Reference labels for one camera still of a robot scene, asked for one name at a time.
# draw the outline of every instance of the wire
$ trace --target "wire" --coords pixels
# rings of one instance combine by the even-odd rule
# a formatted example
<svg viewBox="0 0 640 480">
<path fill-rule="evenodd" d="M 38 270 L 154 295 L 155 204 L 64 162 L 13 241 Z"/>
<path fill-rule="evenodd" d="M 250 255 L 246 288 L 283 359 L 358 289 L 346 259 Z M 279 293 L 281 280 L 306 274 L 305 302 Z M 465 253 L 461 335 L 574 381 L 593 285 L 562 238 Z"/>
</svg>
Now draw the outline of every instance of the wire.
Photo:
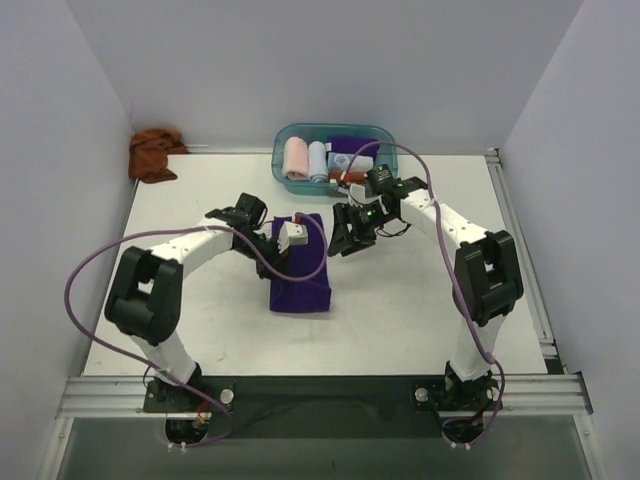
<svg viewBox="0 0 640 480">
<path fill-rule="evenodd" d="M 258 229 L 261 229 L 264 226 L 264 222 L 267 219 L 267 215 L 269 215 L 269 207 L 264 207 L 264 213 L 262 214 L 262 218 L 260 219 L 260 226 Z"/>
<path fill-rule="evenodd" d="M 145 378 L 147 378 L 149 370 L 151 370 L 151 365 L 147 365 L 147 369 L 142 374 L 142 384 L 144 385 L 144 388 L 149 388 L 149 384 L 148 383 L 144 383 L 144 380 L 145 380 Z"/>
<path fill-rule="evenodd" d="M 413 150 L 411 150 L 408 147 L 405 147 L 404 145 L 400 145 L 399 143 L 396 142 L 385 142 L 385 141 L 374 141 L 374 142 L 369 142 L 366 145 L 363 145 L 362 147 L 360 147 L 351 157 L 351 160 L 349 161 L 349 165 L 347 165 L 347 169 L 345 170 L 345 172 L 349 172 L 349 170 L 351 170 L 351 165 L 353 165 L 353 162 L 355 161 L 355 159 L 358 157 L 358 155 L 360 155 L 362 152 L 364 152 L 367 148 L 369 147 L 373 147 L 376 145 L 389 145 L 391 147 L 396 147 L 399 148 L 400 150 L 404 150 L 405 152 L 407 152 L 409 155 L 413 156 L 422 166 L 422 168 L 424 169 L 424 173 L 426 175 L 426 180 L 427 180 L 427 191 L 429 192 L 429 198 L 431 199 L 431 201 L 433 202 L 433 206 L 436 210 L 436 233 L 438 235 L 438 245 L 440 246 L 440 253 L 442 254 L 442 259 L 444 260 L 444 265 L 447 269 L 447 273 L 449 274 L 449 278 L 451 279 L 451 285 L 453 286 L 453 291 L 456 295 L 456 299 L 458 300 L 458 305 L 461 306 L 462 308 L 462 316 L 464 317 L 466 323 L 467 323 L 467 327 L 469 328 L 469 332 L 471 333 L 471 337 L 473 338 L 473 343 L 475 344 L 476 348 L 478 349 L 478 352 L 480 353 L 480 356 L 482 357 L 482 359 L 487 362 L 489 365 L 495 365 L 496 368 L 498 369 L 498 372 L 500 374 L 500 390 L 498 393 L 498 397 L 495 401 L 495 405 L 493 407 L 493 412 L 491 413 L 491 417 L 489 418 L 489 420 L 486 422 L 485 424 L 485 428 L 482 431 L 482 433 L 480 433 L 480 435 L 478 435 L 476 438 L 474 438 L 472 441 L 466 443 L 466 444 L 460 444 L 457 442 L 452 442 L 451 439 L 447 438 L 447 436 L 444 434 L 443 432 L 443 437 L 445 440 L 448 440 L 452 443 L 452 446 L 457 447 L 457 448 L 467 448 L 467 445 L 469 447 L 477 444 L 480 440 L 482 440 L 487 432 L 489 430 L 491 430 L 491 427 L 493 426 L 496 417 L 498 415 L 498 411 L 500 410 L 500 406 L 502 404 L 502 397 L 504 396 L 504 388 L 505 388 L 505 383 L 506 383 L 506 378 L 505 378 L 505 374 L 504 374 L 504 369 L 502 368 L 502 365 L 500 364 L 500 362 L 498 362 L 498 360 L 496 360 L 496 358 L 493 356 L 493 354 L 491 352 L 487 352 L 484 347 L 482 346 L 482 341 L 480 340 L 480 337 L 478 336 L 478 332 L 476 330 L 476 327 L 473 324 L 473 319 L 471 318 L 471 313 L 469 312 L 469 307 L 467 305 L 467 302 L 464 299 L 464 295 L 462 295 L 462 289 L 460 288 L 460 284 L 458 283 L 458 279 L 456 278 L 456 274 L 454 272 L 453 269 L 453 265 L 451 264 L 451 259 L 449 258 L 449 254 L 447 252 L 447 246 L 445 243 L 445 239 L 444 239 L 444 232 L 443 232 L 443 228 L 442 228 L 442 210 L 440 209 L 440 203 L 438 202 L 438 200 L 436 199 L 435 194 L 433 193 L 433 184 L 431 183 L 431 172 L 429 171 L 429 167 L 427 166 L 427 164 L 424 162 L 424 160 L 420 157 L 420 155 L 418 155 L 416 152 L 414 152 Z M 447 425 L 449 425 L 450 423 L 452 423 L 452 421 L 454 420 L 458 420 L 458 419 L 448 419 L 445 420 L 443 422 L 443 427 L 446 427 Z"/>
<path fill-rule="evenodd" d="M 323 249 L 323 256 L 322 256 L 322 260 L 320 261 L 320 265 L 318 265 L 318 268 L 316 268 L 313 272 L 311 272 L 308 275 L 304 275 L 301 277 L 290 277 L 288 275 L 282 274 L 280 272 L 278 272 L 274 267 L 272 267 L 269 262 L 264 258 L 264 256 L 260 253 L 260 251 L 257 249 L 257 247 L 251 243 L 251 240 L 249 240 L 249 238 L 247 238 L 245 235 L 243 235 L 242 233 L 230 228 L 230 227 L 226 227 L 226 226 L 222 226 L 222 225 L 209 225 L 209 226 L 204 226 L 204 225 L 199 225 L 197 227 L 191 227 L 191 228 L 181 228 L 181 229 L 169 229 L 169 230 L 150 230 L 147 232 L 140 232 L 140 233 L 134 233 L 131 235 L 127 235 L 126 237 L 122 237 L 118 240 L 114 240 L 113 242 L 107 243 L 106 245 L 103 245 L 102 247 L 100 247 L 99 249 L 95 250 L 94 252 L 90 253 L 85 259 L 83 259 L 71 272 L 71 274 L 69 275 L 69 278 L 67 279 L 67 283 L 64 287 L 64 308 L 67 312 L 67 315 L 69 316 L 69 318 L 71 319 L 71 322 L 73 323 L 73 325 L 86 337 L 88 337 L 89 339 L 91 339 L 93 342 L 102 345 L 105 348 L 108 348 L 109 350 L 112 350 L 116 353 L 119 353 L 121 355 L 124 355 L 125 357 L 129 357 L 133 360 L 137 360 L 138 362 L 141 362 L 143 364 L 145 364 L 147 367 L 153 368 L 156 372 L 161 372 L 162 375 L 169 380 L 170 382 L 175 383 L 176 385 L 184 388 L 185 390 L 187 390 L 188 392 L 197 395 L 198 397 L 202 398 L 203 400 L 209 402 L 212 406 L 214 406 L 216 409 L 218 409 L 219 411 L 221 411 L 228 419 L 229 419 L 229 428 L 227 429 L 227 431 L 225 431 L 224 433 L 221 433 L 220 435 L 216 435 L 215 437 L 211 437 L 208 438 L 206 440 L 203 440 L 202 442 L 196 443 L 196 444 L 190 444 L 187 445 L 188 448 L 196 448 L 196 447 L 204 447 L 207 445 L 211 445 L 213 443 L 216 443 L 226 437 L 228 437 L 229 435 L 231 435 L 231 433 L 233 433 L 234 427 L 235 427 L 235 420 L 233 418 L 233 415 L 225 408 L 224 405 L 222 405 L 220 402 L 218 402 L 217 400 L 215 400 L 214 398 L 212 398 L 211 396 L 207 395 L 206 393 L 192 387 L 191 385 L 181 381 L 180 379 L 176 378 L 173 374 L 171 374 L 170 372 L 167 372 L 166 370 L 162 370 L 158 365 L 156 365 L 155 363 L 153 363 L 152 361 L 141 357 L 140 355 L 136 355 L 135 353 L 129 352 L 123 348 L 120 348 L 112 343 L 109 343 L 106 340 L 103 340 L 102 338 L 98 337 L 97 335 L 95 335 L 92 331 L 90 331 L 89 329 L 87 329 L 84 325 L 82 325 L 82 323 L 80 322 L 80 320 L 78 319 L 78 317 L 76 316 L 75 312 L 73 311 L 73 308 L 71 307 L 71 289 L 73 287 L 73 283 L 76 279 L 76 277 L 78 276 L 78 274 L 87 266 L 87 264 L 89 264 L 89 262 L 91 262 L 92 260 L 94 260 L 96 257 L 98 257 L 99 255 L 105 253 L 106 251 L 117 247 L 125 242 L 131 241 L 131 240 L 136 240 L 138 238 L 143 238 L 143 237 L 152 237 L 152 236 L 158 236 L 158 235 L 184 235 L 187 233 L 194 233 L 194 232 L 202 232 L 202 231 L 223 231 L 223 232 L 227 232 L 227 233 L 231 233 L 233 235 L 235 235 L 236 237 L 238 237 L 242 242 L 244 242 L 247 247 L 249 247 L 249 249 L 254 253 L 254 255 L 256 256 L 256 258 L 258 259 L 258 261 L 260 261 L 261 263 L 264 264 L 265 268 L 267 270 L 269 270 L 272 274 L 274 274 L 275 276 L 281 278 L 282 280 L 286 280 L 288 282 L 295 282 L 295 283 L 299 283 L 299 282 L 304 282 L 307 281 L 313 277 L 315 277 L 318 273 L 320 273 L 322 271 L 322 269 L 324 268 L 326 262 L 327 262 L 327 238 L 324 235 L 324 230 L 322 229 L 322 227 L 320 226 L 320 224 L 311 216 L 306 215 L 304 213 L 300 213 L 297 212 L 296 216 L 300 216 L 302 218 L 305 218 L 306 220 L 308 220 L 315 228 L 318 229 L 318 231 L 320 232 L 320 237 L 322 238 L 322 243 L 324 245 L 324 249 Z"/>
<path fill-rule="evenodd" d="M 379 237 L 382 238 L 395 238 L 395 237 L 401 237 L 402 235 L 404 235 L 405 233 L 407 233 L 409 231 L 409 229 L 411 228 L 411 224 L 410 223 L 406 223 L 405 227 L 395 233 L 389 233 L 387 232 L 384 227 L 380 227 L 376 230 L 376 235 L 378 235 Z"/>
</svg>

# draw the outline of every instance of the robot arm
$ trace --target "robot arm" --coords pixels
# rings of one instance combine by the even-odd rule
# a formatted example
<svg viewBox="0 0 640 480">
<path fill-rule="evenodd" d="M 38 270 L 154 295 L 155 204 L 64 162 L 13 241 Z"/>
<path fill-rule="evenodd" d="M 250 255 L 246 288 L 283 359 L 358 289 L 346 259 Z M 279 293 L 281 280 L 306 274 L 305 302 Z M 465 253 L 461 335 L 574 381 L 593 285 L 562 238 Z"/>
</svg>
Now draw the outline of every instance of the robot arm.
<svg viewBox="0 0 640 480">
<path fill-rule="evenodd" d="M 368 182 L 372 192 L 379 195 L 377 201 L 334 206 L 329 255 L 346 256 L 373 246 L 376 230 L 394 219 L 414 226 L 438 243 L 436 209 L 424 181 L 416 177 L 394 179 L 382 165 L 369 172 Z M 505 315 L 524 293 L 513 238 L 505 231 L 488 232 L 448 205 L 438 203 L 447 252 L 454 255 L 456 278 L 482 345 L 492 352 Z M 455 295 L 454 301 L 461 311 Z M 490 378 L 490 366 L 478 352 L 464 320 L 446 374 L 458 385 L 476 380 L 486 384 Z"/>
<path fill-rule="evenodd" d="M 258 198 L 242 194 L 235 207 L 212 210 L 199 226 L 231 227 L 248 237 L 276 269 L 284 268 L 288 248 L 307 242 L 304 226 L 285 222 L 277 240 L 257 233 L 266 205 Z M 216 255 L 236 250 L 255 259 L 255 255 L 230 231 L 203 230 L 176 237 L 148 250 L 126 249 L 119 261 L 107 296 L 105 317 L 140 347 L 159 372 L 156 376 L 173 385 L 162 372 L 193 384 L 201 375 L 178 336 L 182 282 Z M 256 262 L 260 278 L 270 278 Z"/>
</svg>

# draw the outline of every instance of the pink towel roll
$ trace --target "pink towel roll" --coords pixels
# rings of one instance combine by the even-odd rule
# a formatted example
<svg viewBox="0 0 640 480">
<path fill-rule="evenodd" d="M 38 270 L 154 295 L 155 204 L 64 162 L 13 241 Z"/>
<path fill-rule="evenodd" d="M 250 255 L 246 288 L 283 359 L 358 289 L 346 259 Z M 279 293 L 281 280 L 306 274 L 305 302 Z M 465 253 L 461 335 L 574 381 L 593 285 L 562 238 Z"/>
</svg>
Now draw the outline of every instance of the pink towel roll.
<svg viewBox="0 0 640 480">
<path fill-rule="evenodd" d="M 309 147 L 307 142 L 299 137 L 291 137 L 284 144 L 282 175 L 289 180 L 309 178 Z"/>
</svg>

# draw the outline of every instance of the purple cloth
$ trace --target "purple cloth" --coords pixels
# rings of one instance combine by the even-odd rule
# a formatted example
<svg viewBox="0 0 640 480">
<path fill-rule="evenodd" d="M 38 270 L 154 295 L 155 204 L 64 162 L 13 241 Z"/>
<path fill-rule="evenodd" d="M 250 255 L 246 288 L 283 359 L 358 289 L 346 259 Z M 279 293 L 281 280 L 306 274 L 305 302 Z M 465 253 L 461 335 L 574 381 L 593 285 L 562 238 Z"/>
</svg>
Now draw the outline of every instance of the purple cloth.
<svg viewBox="0 0 640 480">
<path fill-rule="evenodd" d="M 331 151 L 337 153 L 356 153 L 360 147 L 364 147 L 367 143 L 375 142 L 375 138 L 354 137 L 352 135 L 332 135 L 327 142 L 331 144 Z M 373 145 L 367 148 L 360 155 L 373 157 L 376 159 L 380 145 Z"/>
<path fill-rule="evenodd" d="M 322 217 L 317 213 L 310 214 L 320 226 Z M 277 237 L 280 228 L 291 217 L 275 217 L 272 225 L 272 237 Z M 322 261 L 324 244 L 320 232 L 307 220 L 301 219 L 307 227 L 309 241 L 306 245 L 291 247 L 287 258 L 287 275 L 301 277 L 312 273 Z M 328 312 L 331 304 L 331 288 L 325 264 L 322 271 L 306 282 L 287 282 L 279 278 L 271 280 L 269 310 L 280 313 L 315 313 Z"/>
</svg>

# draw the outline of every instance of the brown cloth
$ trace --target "brown cloth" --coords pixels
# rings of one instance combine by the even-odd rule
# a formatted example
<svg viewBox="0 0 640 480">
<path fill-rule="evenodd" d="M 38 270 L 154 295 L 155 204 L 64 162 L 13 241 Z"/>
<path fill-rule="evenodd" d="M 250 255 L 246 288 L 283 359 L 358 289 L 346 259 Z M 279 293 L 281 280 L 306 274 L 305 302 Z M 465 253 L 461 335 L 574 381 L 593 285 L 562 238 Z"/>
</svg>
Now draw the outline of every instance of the brown cloth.
<svg viewBox="0 0 640 480">
<path fill-rule="evenodd" d="M 136 133 L 129 145 L 129 178 L 139 178 L 144 183 L 178 178 L 167 168 L 167 155 L 187 153 L 180 137 L 178 130 L 169 128 L 149 128 Z"/>
</svg>

